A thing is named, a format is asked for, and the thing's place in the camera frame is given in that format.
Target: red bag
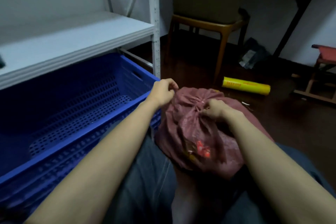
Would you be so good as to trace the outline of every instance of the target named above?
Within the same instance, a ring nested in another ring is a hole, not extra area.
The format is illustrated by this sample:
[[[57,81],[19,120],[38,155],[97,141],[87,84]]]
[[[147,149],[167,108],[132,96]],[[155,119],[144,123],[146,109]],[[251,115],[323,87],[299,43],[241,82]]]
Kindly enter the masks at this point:
[[[184,87],[176,92],[166,110],[162,110],[155,143],[182,168],[214,172],[230,179],[244,161],[228,127],[219,130],[215,121],[200,115],[212,98],[243,112],[252,124],[272,140],[257,118],[239,101],[226,98],[222,92],[212,89]]]

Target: white shelf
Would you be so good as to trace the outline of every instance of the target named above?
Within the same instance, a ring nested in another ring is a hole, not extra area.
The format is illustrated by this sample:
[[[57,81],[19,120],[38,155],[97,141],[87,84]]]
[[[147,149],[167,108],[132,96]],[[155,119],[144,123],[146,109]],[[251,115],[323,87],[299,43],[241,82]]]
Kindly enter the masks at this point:
[[[154,25],[110,12],[0,28],[0,90],[154,34]]]

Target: yellow roll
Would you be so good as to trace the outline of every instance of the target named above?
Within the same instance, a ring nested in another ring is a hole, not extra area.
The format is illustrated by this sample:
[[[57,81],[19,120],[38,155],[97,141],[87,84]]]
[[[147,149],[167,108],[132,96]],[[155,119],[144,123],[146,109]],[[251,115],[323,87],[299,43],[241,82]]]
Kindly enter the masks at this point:
[[[235,90],[241,90],[241,91],[247,91],[247,92],[252,92],[252,93],[257,93],[257,94],[262,94],[262,95],[268,95],[271,90],[271,86],[266,85],[266,84],[249,82],[249,81],[228,78],[228,77],[224,77],[222,87],[235,89]]]

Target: wooden floor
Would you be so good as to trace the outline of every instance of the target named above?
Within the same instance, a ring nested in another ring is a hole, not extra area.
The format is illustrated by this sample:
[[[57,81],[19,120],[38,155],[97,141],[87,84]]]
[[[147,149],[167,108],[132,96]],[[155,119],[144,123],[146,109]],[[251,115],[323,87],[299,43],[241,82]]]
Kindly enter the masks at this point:
[[[165,49],[163,37],[162,60]],[[219,79],[213,85],[218,49],[218,40],[179,30],[173,36],[172,58],[168,64],[162,63],[161,77],[173,78],[180,87],[218,89],[228,97],[250,104],[251,112],[276,142],[305,153],[336,188],[336,106],[292,94],[294,89],[306,86],[308,81],[290,75],[295,72],[308,76],[310,68],[276,59],[258,69],[246,70],[237,63],[236,46],[229,44]],[[150,43],[133,48],[131,52],[151,61]],[[224,76],[269,84],[271,92],[268,96],[261,96],[221,88]]]

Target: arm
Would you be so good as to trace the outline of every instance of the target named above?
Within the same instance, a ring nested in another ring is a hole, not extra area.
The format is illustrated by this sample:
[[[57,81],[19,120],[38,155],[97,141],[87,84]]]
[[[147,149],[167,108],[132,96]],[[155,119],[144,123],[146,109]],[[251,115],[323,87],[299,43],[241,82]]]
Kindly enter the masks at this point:
[[[228,123],[245,163],[284,223],[336,223],[336,200],[242,112],[212,99],[204,115]]]
[[[178,86],[172,79],[155,82],[148,98],[83,158],[26,223],[100,223],[154,113],[173,98],[173,89]]]

